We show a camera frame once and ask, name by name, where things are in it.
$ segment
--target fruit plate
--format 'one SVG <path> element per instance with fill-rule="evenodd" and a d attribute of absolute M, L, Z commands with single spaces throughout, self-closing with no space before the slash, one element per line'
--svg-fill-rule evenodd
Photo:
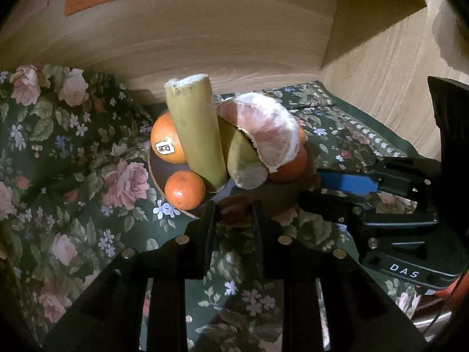
<path fill-rule="evenodd" d="M 284 213 L 286 210 L 296 204 L 300 191 L 308 188 L 304 186 L 305 182 L 308 181 L 308 177 L 314 173 L 315 168 L 313 157 L 307 144 L 305 144 L 305 148 L 306 153 L 308 154 L 308 161 L 303 175 L 299 179 L 287 183 L 271 182 L 267 180 L 261 186 L 251 190 L 238 188 L 234 184 L 235 182 L 233 179 L 229 179 L 228 183 L 221 191 L 217 193 L 207 193 L 204 202 L 195 209 L 189 211 L 180 211 L 192 218 L 200 218 L 205 208 L 206 201 L 213 200 L 215 202 L 219 202 L 226 197 L 242 194 L 249 197 L 252 201 L 261 201 L 264 213 L 269 218 Z M 153 151 L 149 152 L 148 165 L 149 173 L 153 179 L 153 182 L 163 196 L 165 196 L 164 190 L 168 178 L 174 172 L 180 170 L 189 170 L 189 166 L 187 164 L 168 163 L 161 160 Z"/>

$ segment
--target floral tablecloth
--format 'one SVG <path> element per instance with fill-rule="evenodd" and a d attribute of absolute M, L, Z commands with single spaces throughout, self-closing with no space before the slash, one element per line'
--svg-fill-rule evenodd
<path fill-rule="evenodd" d="M 316 167 L 357 170 L 376 156 L 417 154 L 319 82 L 265 93 L 303 126 Z M 157 193 L 147 171 L 149 132 L 164 109 L 139 107 L 113 75 L 50 65 L 0 72 L 0 271 L 39 342 L 117 253 L 158 248 L 191 221 Z M 366 198 L 382 213 L 413 209 L 386 193 Z M 298 207 L 276 219 L 311 248 L 357 257 L 346 225 Z M 219 227 L 217 238 L 206 277 L 186 281 L 189 348 L 280 351 L 281 282 L 260 276 L 250 229 Z M 411 317 L 414 286 L 369 273 Z"/>

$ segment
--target sugarcane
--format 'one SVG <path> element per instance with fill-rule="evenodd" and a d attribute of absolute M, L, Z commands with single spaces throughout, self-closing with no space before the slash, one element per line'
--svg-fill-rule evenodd
<path fill-rule="evenodd" d="M 246 190 L 262 185 L 269 174 L 250 139 L 235 125 L 218 117 L 221 146 L 228 174 L 238 188 Z"/>
<path fill-rule="evenodd" d="M 212 86 L 207 74 L 171 79 L 164 85 L 166 104 L 189 168 L 215 193 L 227 183 Z"/>

